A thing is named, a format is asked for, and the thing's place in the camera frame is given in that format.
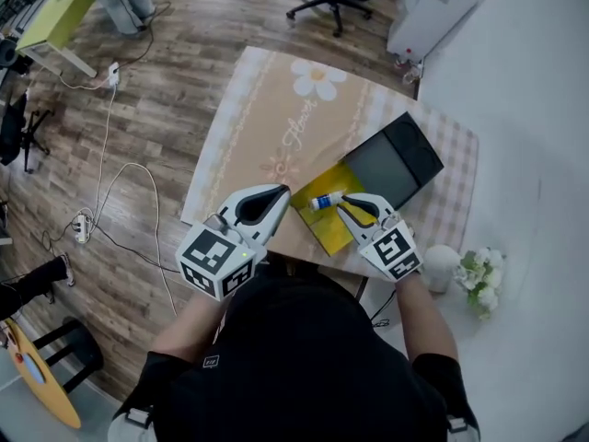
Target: cable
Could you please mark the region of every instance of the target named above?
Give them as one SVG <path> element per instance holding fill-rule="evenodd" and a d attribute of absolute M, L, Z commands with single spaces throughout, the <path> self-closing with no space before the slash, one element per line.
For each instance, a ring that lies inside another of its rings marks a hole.
<path fill-rule="evenodd" d="M 98 211 L 98 215 L 96 216 L 96 218 L 93 219 L 93 222 L 98 224 L 98 221 L 100 219 L 100 215 L 102 214 L 102 210 L 104 209 L 104 205 L 106 204 L 107 200 L 109 199 L 110 189 L 112 188 L 112 185 L 119 178 L 119 176 L 122 174 L 122 172 L 125 170 L 125 168 L 130 167 L 130 166 L 145 170 L 147 172 L 147 175 L 149 175 L 149 178 L 151 179 L 152 183 L 154 184 L 154 190 L 156 191 L 156 232 L 155 232 L 155 237 L 156 237 L 157 265 L 159 268 L 159 272 L 162 275 L 162 281 L 164 282 L 164 287 L 166 288 L 167 295 L 169 296 L 169 302 L 172 305 L 172 309 L 174 310 L 174 314 L 176 316 L 178 316 L 178 312 L 176 311 L 176 305 L 174 304 L 174 298 L 172 297 L 172 293 L 169 290 L 169 286 L 167 285 L 166 276 L 164 275 L 164 268 L 162 267 L 162 259 L 161 259 L 161 254 L 160 254 L 160 250 L 159 250 L 159 237 L 157 235 L 157 232 L 159 229 L 159 197 L 158 197 L 158 193 L 157 193 L 156 181 L 154 180 L 154 177 L 151 174 L 151 172 L 149 171 L 149 169 L 145 166 L 142 166 L 141 164 L 136 164 L 134 162 L 127 162 L 124 166 L 122 166 L 121 169 L 119 170 L 119 173 L 117 173 L 117 175 L 115 175 L 114 179 L 112 179 L 112 182 L 110 183 L 110 186 L 107 189 L 107 194 L 104 197 L 104 202 L 102 202 L 102 205 L 100 206 L 100 210 Z"/>
<path fill-rule="evenodd" d="M 104 234 L 110 240 L 110 242 L 112 242 L 115 246 L 120 247 L 121 249 L 128 250 L 129 252 L 132 252 L 135 255 L 138 255 L 141 259 L 143 259 L 144 261 L 146 261 L 150 265 L 154 265 L 155 267 L 159 267 L 157 262 L 152 261 L 149 257 L 143 255 L 141 252 L 138 252 L 135 249 L 131 249 L 129 247 L 123 246 L 122 244 L 119 244 L 116 240 L 114 240 L 111 236 L 109 236 L 109 234 L 107 234 L 106 231 L 104 229 L 102 229 L 102 227 L 100 227 L 99 225 L 96 225 L 96 229 L 98 231 L 100 231 L 102 234 Z M 166 272 L 179 273 L 178 270 L 168 269 L 167 267 L 164 267 L 164 266 L 162 266 L 161 268 L 163 270 L 165 270 Z"/>
<path fill-rule="evenodd" d="M 388 298 L 387 301 L 385 301 L 385 304 L 380 307 L 380 309 L 373 315 L 372 318 L 370 318 L 370 322 L 374 321 L 376 316 L 378 316 L 380 313 L 382 313 L 385 309 L 388 308 L 388 305 L 390 305 L 392 303 L 393 299 L 395 298 L 396 293 L 397 293 L 397 290 L 396 289 L 393 290 L 393 293 L 390 294 L 390 297 Z M 383 325 L 382 324 L 380 324 L 380 325 L 373 324 L 373 327 L 383 327 Z"/>
<path fill-rule="evenodd" d="M 141 59 L 143 59 L 147 55 L 147 53 L 151 49 L 152 44 L 156 40 L 156 38 L 154 36 L 154 31 L 151 28 L 152 23 L 154 22 L 154 20 L 157 17 L 159 17 L 162 13 L 164 13 L 166 10 L 168 10 L 172 6 L 172 3 L 171 2 L 164 2 L 162 5 L 165 5 L 165 4 L 167 4 L 166 8 L 164 8 L 163 10 L 155 13 L 154 14 L 154 17 L 152 17 L 151 20 L 149 21 L 149 23 L 147 23 L 147 28 L 149 29 L 149 33 L 151 35 L 151 40 L 149 41 L 149 44 L 147 45 L 147 49 L 145 49 L 144 53 L 141 54 L 139 57 L 136 57 L 135 59 L 132 59 L 131 61 L 127 61 L 126 63 L 123 63 L 123 64 L 119 65 L 119 68 L 116 69 L 114 72 L 120 71 L 125 65 L 135 64 L 136 62 L 140 61 Z"/>
<path fill-rule="evenodd" d="M 154 190 L 156 192 L 156 231 L 155 231 L 155 237 L 156 237 L 156 251 L 157 251 L 157 267 L 159 268 L 159 272 L 162 275 L 162 281 L 164 283 L 164 287 L 166 288 L 167 291 L 167 295 L 169 297 L 169 301 L 170 304 L 172 305 L 172 309 L 174 310 L 174 314 L 176 316 L 178 316 L 178 312 L 176 311 L 176 305 L 174 303 L 174 298 L 172 297 L 172 293 L 169 289 L 169 286 L 167 285 L 167 280 L 166 280 L 166 276 L 164 275 L 164 267 L 162 267 L 162 261 L 161 261 L 161 253 L 160 253 L 160 249 L 159 249 L 159 237 L 158 237 L 158 229 L 159 229 L 159 194 L 157 192 L 157 186 L 156 186 L 156 181 L 154 180 L 153 175 L 151 174 L 151 172 L 149 171 L 149 169 L 145 166 L 142 166 L 140 164 L 136 164 L 134 162 L 128 162 L 125 165 L 123 165 L 121 167 L 121 169 L 119 170 L 119 172 L 117 173 L 117 175 L 115 175 L 114 179 L 112 179 L 112 181 L 110 182 L 109 188 L 107 189 L 106 195 L 104 197 L 104 201 L 102 202 L 102 204 L 100 204 L 100 183 L 102 182 L 102 163 L 104 161 L 104 154 L 106 152 L 106 148 L 107 148 L 107 141 L 109 140 L 109 124 L 110 124 L 110 112 L 112 111 L 112 103 L 114 102 L 114 97 L 117 93 L 117 86 L 114 86 L 114 89 L 112 90 L 112 98 L 110 99 L 110 104 L 109 104 L 109 112 L 107 114 L 107 123 L 106 123 L 106 133 L 104 135 L 104 143 L 102 144 L 102 153 L 100 154 L 100 171 L 98 174 L 98 185 L 96 188 L 96 205 L 95 205 L 95 209 L 94 212 L 92 210 L 90 210 L 89 208 L 82 208 L 81 210 L 78 211 L 78 213 L 82 213 L 85 210 L 88 210 L 90 212 L 90 215 L 85 215 L 86 217 L 88 217 L 88 219 L 90 220 L 91 224 L 92 224 L 92 228 L 90 228 L 89 231 L 89 236 L 92 237 L 92 234 L 94 233 L 95 229 L 98 227 L 98 222 L 100 221 L 100 216 L 102 215 L 102 211 L 104 210 L 104 206 L 107 203 L 108 199 L 109 199 L 109 195 L 110 195 L 110 190 L 112 189 L 112 185 L 114 185 L 114 182 L 119 178 L 119 176 L 122 174 L 122 172 L 129 166 L 134 166 L 137 167 L 139 169 L 143 169 L 147 172 L 147 174 L 149 175 L 149 178 L 151 179 L 153 185 L 154 185 Z"/>
<path fill-rule="evenodd" d="M 40 236 L 41 246 L 43 246 L 43 248 L 46 251 L 50 252 L 51 254 L 53 254 L 53 256 L 55 256 L 55 252 L 53 252 L 53 243 L 59 242 L 60 240 L 62 240 L 64 238 L 65 232 L 67 231 L 67 228 L 69 228 L 72 225 L 72 222 L 73 222 L 73 220 L 70 221 L 67 225 L 65 225 L 64 230 L 62 231 L 62 234 L 57 239 L 52 238 L 49 231 L 47 229 L 44 229 L 43 233 Z M 49 238 L 49 247 L 45 247 L 45 235 L 47 235 L 47 237 Z"/>
<path fill-rule="evenodd" d="M 39 74 L 41 72 L 43 72 L 45 70 L 45 66 L 42 65 L 39 69 L 39 72 L 37 72 L 37 74 L 35 74 L 35 76 L 31 79 L 31 81 L 29 82 L 29 84 L 27 85 L 27 90 L 29 90 L 29 88 L 33 85 L 33 83 L 35 82 L 35 80 L 37 80 L 37 77 L 39 76 Z"/>
<path fill-rule="evenodd" d="M 98 84 L 95 87 L 84 87 L 81 85 L 72 87 L 71 85 L 69 85 L 67 82 L 65 82 L 65 80 L 62 78 L 62 76 L 59 76 L 59 79 L 62 81 L 62 83 L 66 86 L 66 87 L 70 87 L 70 88 L 74 88 L 74 89 L 78 89 L 78 88 L 82 88 L 84 90 L 98 90 L 100 87 L 102 87 L 104 84 L 107 83 L 107 81 L 110 79 L 110 76 L 108 76 L 107 78 L 105 78 L 102 82 L 100 82 L 100 84 Z"/>
<path fill-rule="evenodd" d="M 100 173 L 98 174 L 98 185 L 96 187 L 96 205 L 94 206 L 94 213 L 92 213 L 92 222 L 95 223 L 96 225 L 98 224 L 98 221 L 100 219 L 100 214 L 98 213 L 98 198 L 99 198 L 99 194 L 100 194 L 100 183 L 102 182 L 102 163 L 104 161 L 104 153 L 106 152 L 106 149 L 107 149 L 107 141 L 109 140 L 110 112 L 112 110 L 112 103 L 114 102 L 114 97 L 116 94 L 117 94 L 117 84 L 115 84 L 114 89 L 112 90 L 112 98 L 110 99 L 109 113 L 107 114 L 107 129 L 106 129 L 106 133 L 104 134 L 104 143 L 102 143 L 102 153 L 100 154 L 100 171 L 99 171 Z M 104 199 L 104 202 L 106 202 L 108 197 L 109 197 L 109 194 L 107 193 L 107 196 Z M 90 235 L 94 232 L 95 227 L 96 226 L 92 227 L 92 230 L 90 231 Z"/>

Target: power strip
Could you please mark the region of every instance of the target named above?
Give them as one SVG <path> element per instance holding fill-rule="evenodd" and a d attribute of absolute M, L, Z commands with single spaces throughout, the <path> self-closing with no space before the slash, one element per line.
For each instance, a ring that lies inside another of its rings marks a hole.
<path fill-rule="evenodd" d="M 119 70 L 119 63 L 112 63 L 109 67 L 109 87 L 119 85 L 121 82 L 121 71 Z"/>
<path fill-rule="evenodd" d="M 85 215 L 78 215 L 74 221 L 72 221 L 72 227 L 75 231 L 75 240 L 80 244 L 86 244 L 90 239 L 88 221 Z"/>

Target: glue stick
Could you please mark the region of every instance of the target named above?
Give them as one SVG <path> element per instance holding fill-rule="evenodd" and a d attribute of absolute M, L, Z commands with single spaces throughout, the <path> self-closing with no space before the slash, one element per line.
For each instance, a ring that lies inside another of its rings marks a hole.
<path fill-rule="evenodd" d="M 309 208 L 311 208 L 311 211 L 318 211 L 334 204 L 341 203 L 343 202 L 343 199 L 341 198 L 342 195 L 343 190 L 339 190 L 337 192 L 328 193 L 327 195 L 318 196 L 317 198 L 312 198 L 309 200 Z"/>

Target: checkered tablecloth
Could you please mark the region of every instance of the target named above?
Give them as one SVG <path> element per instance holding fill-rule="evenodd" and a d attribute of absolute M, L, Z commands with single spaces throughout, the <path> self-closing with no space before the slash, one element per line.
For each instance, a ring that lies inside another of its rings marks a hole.
<path fill-rule="evenodd" d="M 187 195 L 182 221 L 203 221 L 235 190 L 286 183 L 293 192 L 408 111 L 445 168 L 403 208 L 421 250 L 459 250 L 478 160 L 469 129 L 413 99 L 322 64 L 247 47 L 214 117 Z M 347 272 L 380 276 L 354 244 L 328 256 L 294 211 L 268 244 Z"/>

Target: white cable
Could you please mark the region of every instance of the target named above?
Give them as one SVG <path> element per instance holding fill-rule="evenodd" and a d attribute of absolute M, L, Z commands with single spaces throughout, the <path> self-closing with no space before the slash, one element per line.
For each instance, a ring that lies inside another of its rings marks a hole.
<path fill-rule="evenodd" d="M 39 72 L 37 72 L 37 74 L 35 74 L 35 76 L 32 78 L 32 80 L 29 82 L 29 86 L 27 87 L 27 89 L 30 88 L 31 85 L 33 85 L 33 83 L 35 82 L 35 80 L 37 80 L 37 77 L 39 76 L 39 74 L 41 72 L 43 72 L 45 70 L 45 66 L 42 65 L 41 68 L 39 69 Z"/>
<path fill-rule="evenodd" d="M 98 213 L 98 198 L 99 198 L 99 194 L 100 194 L 100 183 L 102 182 L 102 162 L 104 161 L 104 153 L 106 152 L 107 141 L 109 140 L 110 112 L 112 111 L 112 103 L 114 101 L 114 96 L 116 94 L 117 94 L 117 86 L 115 85 L 114 89 L 112 90 L 112 98 L 110 99 L 109 113 L 107 114 L 107 132 L 104 134 L 104 143 L 102 143 L 102 152 L 100 153 L 100 171 L 98 174 L 98 185 L 96 187 L 96 205 L 94 206 L 94 213 L 92 214 L 92 219 L 93 219 L 94 224 L 92 226 L 92 229 L 90 230 L 90 234 L 92 234 L 94 232 L 94 229 L 96 229 L 96 225 L 98 224 L 98 220 L 100 219 L 100 214 Z"/>
<path fill-rule="evenodd" d="M 151 174 L 151 172 L 149 171 L 149 169 L 147 167 L 142 166 L 141 164 L 136 164 L 134 162 L 127 162 L 124 166 L 121 167 L 121 170 L 119 170 L 119 173 L 117 173 L 117 175 L 115 175 L 114 179 L 112 179 L 112 182 L 110 183 L 110 186 L 107 189 L 107 194 L 104 197 L 104 201 L 102 202 L 102 205 L 100 206 L 100 210 L 98 211 L 97 217 L 94 219 L 94 223 L 97 224 L 100 219 L 100 215 L 102 214 L 102 210 L 104 209 L 104 205 L 106 204 L 107 200 L 109 199 L 110 189 L 112 188 L 112 185 L 114 184 L 116 179 L 119 178 L 119 176 L 122 174 L 122 172 L 125 170 L 125 168 L 129 167 L 129 166 L 134 166 L 134 167 L 138 167 L 139 169 L 145 170 L 147 172 L 147 174 L 149 175 L 151 182 L 154 184 L 154 190 L 156 191 L 156 233 L 155 233 L 155 236 L 156 236 L 156 249 L 157 249 L 157 264 L 159 265 L 159 272 L 162 275 L 162 281 L 164 282 L 164 287 L 166 288 L 167 295 L 169 297 L 169 302 L 172 305 L 172 309 L 174 310 L 174 314 L 176 316 L 178 316 L 178 312 L 176 311 L 176 305 L 174 304 L 174 298 L 172 297 L 172 292 L 169 290 L 169 286 L 167 285 L 167 281 L 166 281 L 166 276 L 164 275 L 164 269 L 162 268 L 161 255 L 159 252 L 159 237 L 157 235 L 157 231 L 159 229 L 159 194 L 157 193 L 156 181 L 154 180 L 153 175 Z"/>
<path fill-rule="evenodd" d="M 105 79 L 104 79 L 102 82 L 100 82 L 100 83 L 99 83 L 98 85 L 96 85 L 95 87 L 84 87 L 84 86 L 81 86 L 81 85 L 78 85 L 78 86 L 72 87 L 71 85 L 67 84 L 67 83 L 65 82 L 65 80 L 63 80 L 63 79 L 62 79 L 62 76 L 59 76 L 59 79 L 62 81 L 62 83 L 63 83 L 63 84 L 66 86 L 66 87 L 75 88 L 75 89 L 82 88 L 82 89 L 84 89 L 84 90 L 98 90 L 100 87 L 102 87 L 104 84 L 106 84 L 106 83 L 108 82 L 108 80 L 110 79 L 110 76 L 108 76 L 107 78 L 105 78 Z"/>
<path fill-rule="evenodd" d="M 143 169 L 147 172 L 147 174 L 149 175 L 149 178 L 151 179 L 152 183 L 154 184 L 154 190 L 156 192 L 156 233 L 155 233 L 155 237 L 156 237 L 156 250 L 157 250 L 157 264 L 159 265 L 159 272 L 162 275 L 162 281 L 164 282 L 164 287 L 166 288 L 167 295 L 169 297 L 169 302 L 172 305 L 172 310 L 174 311 L 174 315 L 178 316 L 178 312 L 176 311 L 176 305 L 174 304 L 174 298 L 172 296 L 172 292 L 169 289 L 169 286 L 167 285 L 166 276 L 164 275 L 164 269 L 162 268 L 161 254 L 160 254 L 160 250 L 159 250 L 159 237 L 157 235 L 158 230 L 159 230 L 159 193 L 157 192 L 156 181 L 154 180 L 154 177 L 151 174 L 151 172 L 149 171 L 149 169 L 145 166 L 142 166 L 140 164 L 136 164 L 134 162 L 128 162 L 125 165 L 123 165 L 121 167 L 121 169 L 119 170 L 119 173 L 117 173 L 117 175 L 115 175 L 114 179 L 112 179 L 112 182 L 110 183 L 109 188 L 107 189 L 107 194 L 104 197 L 104 201 L 102 202 L 102 205 L 98 209 L 99 195 L 100 195 L 100 183 L 102 182 L 102 162 L 104 160 L 104 154 L 105 154 L 106 148 L 107 148 L 107 141 L 109 139 L 110 112 L 112 110 L 112 103 L 114 101 L 114 97 L 115 97 L 116 93 L 117 93 L 117 86 L 115 85 L 114 89 L 112 90 L 112 98 L 110 99 L 109 113 L 107 114 L 106 133 L 104 135 L 104 143 L 102 145 L 102 153 L 100 154 L 100 173 L 98 175 L 98 185 L 96 188 L 96 207 L 94 209 L 94 212 L 92 212 L 92 210 L 90 208 L 84 207 L 84 208 L 81 208 L 80 210 L 78 210 L 78 213 L 82 213 L 84 210 L 88 210 L 90 212 L 89 216 L 90 216 L 90 219 L 92 220 L 92 227 L 90 229 L 89 235 L 91 236 L 92 233 L 94 232 L 94 230 L 96 229 L 98 221 L 100 220 L 100 216 L 102 215 L 102 210 L 104 209 L 104 205 L 107 203 L 107 200 L 109 199 L 109 194 L 110 194 L 110 190 L 112 189 L 112 185 L 114 184 L 116 179 L 119 178 L 119 176 L 122 174 L 122 172 L 125 170 L 125 168 L 127 168 L 129 166 L 135 166 L 135 167 Z"/>

